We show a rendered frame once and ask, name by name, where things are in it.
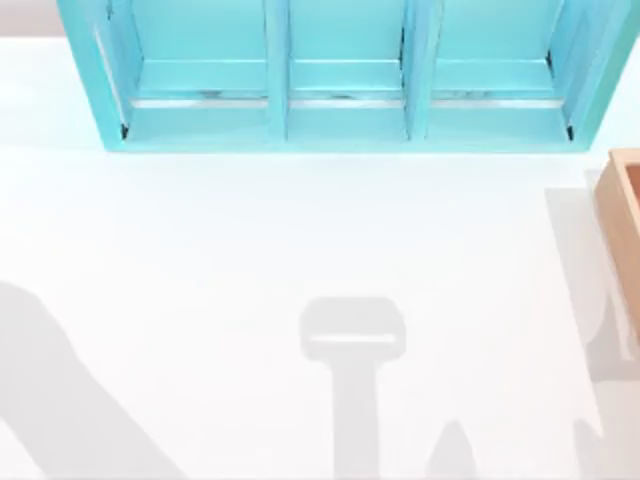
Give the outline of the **light blue rack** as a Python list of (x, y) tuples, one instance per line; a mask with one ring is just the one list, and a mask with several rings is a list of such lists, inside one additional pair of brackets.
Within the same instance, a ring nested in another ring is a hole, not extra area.
[(581, 152), (640, 0), (56, 0), (120, 152)]

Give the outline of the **shallow salmon-coloured box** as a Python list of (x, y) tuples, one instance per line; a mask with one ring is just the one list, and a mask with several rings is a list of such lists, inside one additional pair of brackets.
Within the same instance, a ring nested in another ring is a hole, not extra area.
[(617, 148), (594, 190), (600, 225), (640, 344), (640, 148)]

